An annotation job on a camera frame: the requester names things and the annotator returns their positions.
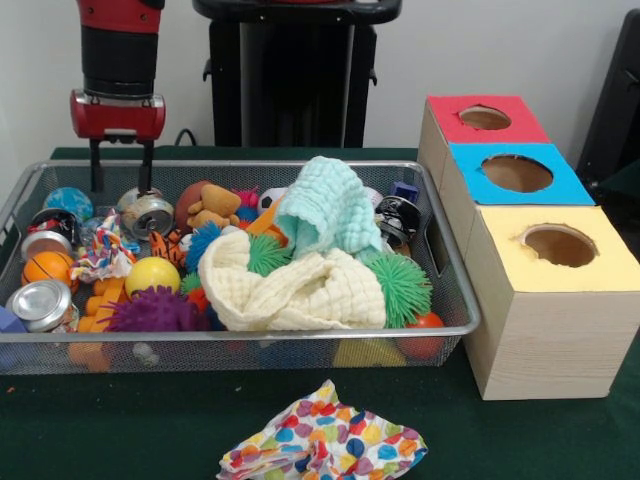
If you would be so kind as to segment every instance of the yellow ball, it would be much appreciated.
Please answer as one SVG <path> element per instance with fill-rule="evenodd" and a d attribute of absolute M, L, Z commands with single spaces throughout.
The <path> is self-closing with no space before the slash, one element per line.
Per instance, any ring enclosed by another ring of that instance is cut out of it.
<path fill-rule="evenodd" d="M 178 270 L 169 260 L 160 257 L 147 257 L 137 261 L 124 281 L 129 298 L 137 291 L 158 286 L 170 288 L 173 292 L 180 289 Z"/>

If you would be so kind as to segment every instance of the light blue washcloth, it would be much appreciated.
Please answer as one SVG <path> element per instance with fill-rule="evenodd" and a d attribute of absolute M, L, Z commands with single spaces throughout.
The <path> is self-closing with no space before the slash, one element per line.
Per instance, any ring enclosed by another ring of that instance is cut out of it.
<path fill-rule="evenodd" d="M 339 248 L 362 260 L 382 250 L 362 181 L 335 158 L 307 162 L 278 206 L 275 223 L 289 239 L 294 258 Z"/>

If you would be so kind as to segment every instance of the stacked boxes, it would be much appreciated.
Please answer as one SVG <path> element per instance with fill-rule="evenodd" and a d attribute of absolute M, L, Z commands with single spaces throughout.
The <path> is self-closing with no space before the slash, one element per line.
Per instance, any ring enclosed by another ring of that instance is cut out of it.
<path fill-rule="evenodd" d="M 483 312 L 485 400 L 603 397 L 640 325 L 640 265 L 517 97 L 431 97 L 419 161 Z"/>

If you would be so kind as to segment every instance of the metal mesh basket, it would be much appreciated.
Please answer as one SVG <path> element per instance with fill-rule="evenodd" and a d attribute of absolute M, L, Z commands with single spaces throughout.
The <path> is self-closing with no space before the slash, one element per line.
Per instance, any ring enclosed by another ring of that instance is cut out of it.
<path fill-rule="evenodd" d="M 115 205 L 136 186 L 137 165 L 105 161 L 105 191 L 94 205 Z M 191 183 L 210 179 L 227 188 L 286 186 L 304 162 L 157 161 L 154 186 L 175 204 Z M 433 283 L 433 310 L 441 329 L 326 330 L 309 332 L 193 332 L 106 334 L 2 334 L 0 372 L 66 374 L 88 371 L 195 371 L 327 367 L 442 365 L 460 338 L 475 329 L 480 314 L 431 177 L 416 163 L 349 162 L 365 185 L 388 192 L 393 182 L 420 188 L 423 213 L 411 245 L 413 258 Z M 62 186 L 90 191 L 89 162 L 55 161 L 27 170 L 0 211 L 0 305 L 20 287 L 24 266 L 18 252 L 33 215 Z M 82 310 L 91 288 L 74 296 Z"/>

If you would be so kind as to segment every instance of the green spiky ball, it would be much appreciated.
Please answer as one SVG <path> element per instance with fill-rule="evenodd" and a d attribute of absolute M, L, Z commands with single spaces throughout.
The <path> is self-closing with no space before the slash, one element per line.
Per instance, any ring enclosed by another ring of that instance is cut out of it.
<path fill-rule="evenodd" d="M 183 295 L 189 295 L 196 288 L 200 288 L 202 283 L 196 272 L 188 273 L 180 282 L 180 292 Z"/>
<path fill-rule="evenodd" d="M 251 235 L 249 249 L 249 271 L 263 277 L 291 263 L 291 251 L 282 248 L 280 242 L 270 235 Z"/>
<path fill-rule="evenodd" d="M 404 255 L 377 253 L 364 264 L 373 270 L 384 294 L 386 328 L 403 328 L 416 323 L 416 315 L 431 311 L 433 287 L 420 266 Z"/>

